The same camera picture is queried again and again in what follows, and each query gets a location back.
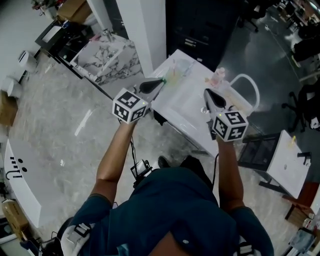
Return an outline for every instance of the white table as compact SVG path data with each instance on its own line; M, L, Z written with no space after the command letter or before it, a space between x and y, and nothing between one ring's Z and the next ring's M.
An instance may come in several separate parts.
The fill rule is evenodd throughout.
M175 85L165 85L151 103L151 108L195 146L215 157L218 154L218 144L212 140L208 129L210 116L201 112L201 108L205 106L204 90L210 88L205 83L205 78L210 79L214 73L187 54L176 50L149 77L163 77L174 66L174 60L177 62L179 59L194 62L190 74Z
M304 157L297 157L301 152L296 142L283 130L266 171L294 198L299 197L310 167L309 161L304 164Z

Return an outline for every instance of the black cabinet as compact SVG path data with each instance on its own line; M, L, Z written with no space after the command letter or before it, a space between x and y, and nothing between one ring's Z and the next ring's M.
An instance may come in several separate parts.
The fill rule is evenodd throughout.
M244 0L166 1L167 53L180 49L215 71L244 7Z

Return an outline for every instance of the marble countertop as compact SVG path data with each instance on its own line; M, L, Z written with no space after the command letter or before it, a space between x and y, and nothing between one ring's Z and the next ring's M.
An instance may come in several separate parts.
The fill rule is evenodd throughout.
M111 36L113 41L111 47L109 47L108 36L101 33L101 37L97 41L89 42L74 57L71 64L83 76L101 87L111 98L114 98L122 88L128 88L134 85L136 81L144 78L144 74L135 44L123 37L114 34L111 34ZM86 51L86 48L94 43L99 46L98 51ZM118 49L120 47L123 49L121 53L112 50L115 44Z
M119 64L117 57L127 47L132 47L132 42L115 34L106 35L100 33L95 36L97 39L91 40L84 46L80 52L70 62L84 76L96 81L104 73L109 73L107 70L110 64L115 61Z

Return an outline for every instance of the small bottle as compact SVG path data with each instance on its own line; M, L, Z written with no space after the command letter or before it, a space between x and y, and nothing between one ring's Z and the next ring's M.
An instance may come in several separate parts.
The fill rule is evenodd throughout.
M210 80L210 84L214 87L218 86L226 76L226 70L221 67L217 68Z

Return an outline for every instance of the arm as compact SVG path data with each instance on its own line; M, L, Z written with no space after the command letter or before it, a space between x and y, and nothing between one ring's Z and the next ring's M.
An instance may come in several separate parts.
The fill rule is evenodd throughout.
M220 207L227 213L245 206L244 187L241 181L235 148L232 142L224 142L219 136L219 197Z
M124 168L131 137L136 123L122 122L111 144L102 158L96 174L96 182L91 192L105 196L111 204L115 201L117 184Z

